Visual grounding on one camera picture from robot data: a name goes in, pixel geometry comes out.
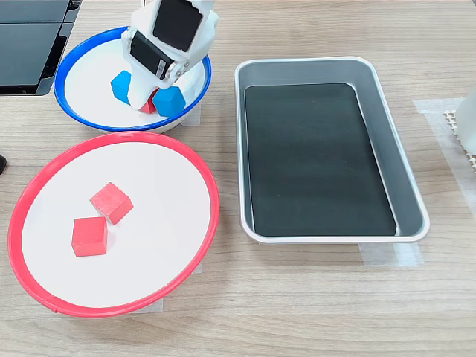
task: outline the blue block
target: blue block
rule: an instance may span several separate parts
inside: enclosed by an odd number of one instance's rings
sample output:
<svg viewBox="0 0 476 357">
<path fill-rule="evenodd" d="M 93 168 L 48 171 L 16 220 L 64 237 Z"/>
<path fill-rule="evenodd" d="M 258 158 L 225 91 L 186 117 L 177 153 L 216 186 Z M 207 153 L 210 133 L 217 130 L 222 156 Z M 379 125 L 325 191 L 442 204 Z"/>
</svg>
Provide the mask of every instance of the blue block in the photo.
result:
<svg viewBox="0 0 476 357">
<path fill-rule="evenodd" d="M 185 108 L 185 98 L 179 87 L 159 89 L 152 102 L 162 117 L 173 117 Z"/>
<path fill-rule="evenodd" d="M 112 93 L 121 102 L 129 105 L 129 86 L 131 85 L 131 74 L 128 71 L 122 71 L 111 81 Z"/>
</svg>

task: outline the wood grain surface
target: wood grain surface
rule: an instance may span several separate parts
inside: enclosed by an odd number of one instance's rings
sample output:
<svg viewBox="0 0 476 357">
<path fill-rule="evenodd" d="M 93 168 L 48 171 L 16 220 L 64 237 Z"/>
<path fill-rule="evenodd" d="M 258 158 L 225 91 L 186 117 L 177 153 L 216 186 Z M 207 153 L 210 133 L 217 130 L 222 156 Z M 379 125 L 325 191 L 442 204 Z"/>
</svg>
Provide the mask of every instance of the wood grain surface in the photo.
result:
<svg viewBox="0 0 476 357">
<path fill-rule="evenodd" d="M 68 51 L 128 25 L 137 1 L 84 1 Z M 0 97 L 0 356 L 476 356 L 476 221 L 413 99 L 476 84 L 476 7 L 465 1 L 217 0 L 202 125 L 167 134 L 212 169 L 222 201 L 203 263 L 164 311 L 55 315 L 18 283 L 7 229 L 21 192 L 66 149 L 101 133 L 54 95 Z M 431 216 L 413 268 L 365 266 L 357 245 L 252 242 L 238 220 L 233 72 L 244 60 L 356 55 L 377 68 Z"/>
</svg>

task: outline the red block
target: red block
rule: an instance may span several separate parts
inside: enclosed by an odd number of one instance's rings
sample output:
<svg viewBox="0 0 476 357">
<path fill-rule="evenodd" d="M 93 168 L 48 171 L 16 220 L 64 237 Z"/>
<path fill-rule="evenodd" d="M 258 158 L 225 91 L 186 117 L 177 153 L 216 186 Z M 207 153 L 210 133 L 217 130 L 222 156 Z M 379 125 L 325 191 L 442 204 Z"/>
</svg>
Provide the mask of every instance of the red block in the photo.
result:
<svg viewBox="0 0 476 357">
<path fill-rule="evenodd" d="M 77 257 L 105 254 L 107 250 L 106 219 L 104 217 L 76 218 L 71 245 Z"/>
<path fill-rule="evenodd" d="M 141 108 L 142 112 L 145 112 L 147 114 L 152 114 L 153 112 L 155 112 L 155 106 L 154 103 L 152 103 L 152 99 L 154 98 L 154 95 L 155 93 L 157 93 L 157 91 L 158 88 L 152 93 L 147 103 L 145 103 L 144 106 Z"/>
<path fill-rule="evenodd" d="M 134 207 L 131 199 L 111 182 L 96 193 L 90 201 L 113 225 Z"/>
</svg>

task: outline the white container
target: white container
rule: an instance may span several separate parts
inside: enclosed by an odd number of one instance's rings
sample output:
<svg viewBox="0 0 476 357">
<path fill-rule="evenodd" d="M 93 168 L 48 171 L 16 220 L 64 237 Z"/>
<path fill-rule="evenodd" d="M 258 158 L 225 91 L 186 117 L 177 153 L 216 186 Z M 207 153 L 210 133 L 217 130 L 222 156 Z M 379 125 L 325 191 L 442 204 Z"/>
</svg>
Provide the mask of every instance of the white container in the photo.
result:
<svg viewBox="0 0 476 357">
<path fill-rule="evenodd" d="M 457 135 L 466 151 L 476 155 L 476 88 L 456 111 Z"/>
<path fill-rule="evenodd" d="M 199 115 L 200 101 L 211 80 L 208 56 L 175 84 L 181 89 L 186 105 L 174 117 L 136 111 L 114 97 L 111 80 L 121 71 L 130 71 L 130 64 L 123 58 L 120 40 L 126 29 L 115 28 L 99 33 L 65 57 L 54 80 L 54 94 L 63 110 L 80 123 L 104 132 L 165 132 L 189 115 Z"/>
</svg>

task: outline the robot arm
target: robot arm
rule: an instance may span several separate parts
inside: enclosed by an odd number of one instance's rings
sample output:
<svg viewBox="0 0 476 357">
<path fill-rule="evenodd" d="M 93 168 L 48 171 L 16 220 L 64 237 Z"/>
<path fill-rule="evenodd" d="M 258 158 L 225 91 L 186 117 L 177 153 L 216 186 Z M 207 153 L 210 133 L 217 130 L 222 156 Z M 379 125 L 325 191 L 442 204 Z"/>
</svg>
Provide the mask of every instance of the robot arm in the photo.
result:
<svg viewBox="0 0 476 357">
<path fill-rule="evenodd" d="M 128 98 L 139 110 L 152 92 L 167 89 L 207 55 L 218 16 L 214 0 L 156 0 L 132 14 L 122 34 L 123 55 L 131 64 Z"/>
</svg>

